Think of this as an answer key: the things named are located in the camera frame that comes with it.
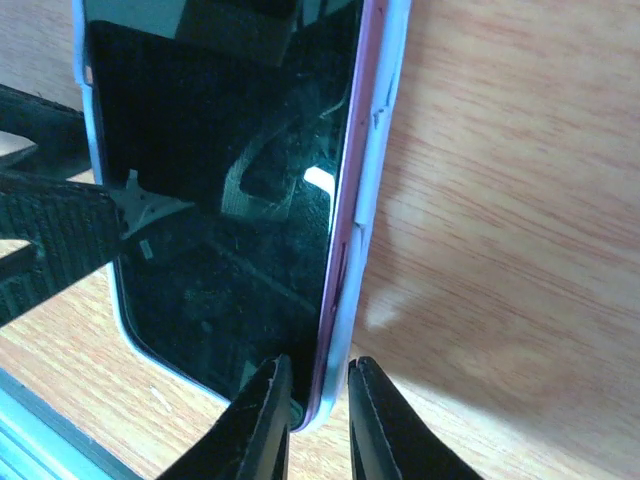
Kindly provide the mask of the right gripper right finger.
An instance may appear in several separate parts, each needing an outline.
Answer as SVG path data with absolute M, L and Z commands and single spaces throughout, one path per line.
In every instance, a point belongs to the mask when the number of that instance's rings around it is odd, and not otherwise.
M 480 475 L 422 421 L 371 357 L 348 372 L 354 479 L 478 479 Z

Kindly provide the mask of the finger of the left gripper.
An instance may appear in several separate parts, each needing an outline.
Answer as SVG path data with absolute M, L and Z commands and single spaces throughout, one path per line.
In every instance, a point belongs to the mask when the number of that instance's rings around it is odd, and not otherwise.
M 81 112 L 2 86 L 1 129 L 33 143 L 1 158 L 1 237 L 26 243 L 1 259 L 7 325 L 116 258 L 122 216 L 107 190 L 72 179 L 90 167 Z

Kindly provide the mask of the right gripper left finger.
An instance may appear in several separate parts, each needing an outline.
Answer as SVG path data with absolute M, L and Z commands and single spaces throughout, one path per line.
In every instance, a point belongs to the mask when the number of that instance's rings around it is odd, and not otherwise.
M 263 362 L 211 430 L 160 477 L 286 479 L 291 389 L 288 356 Z

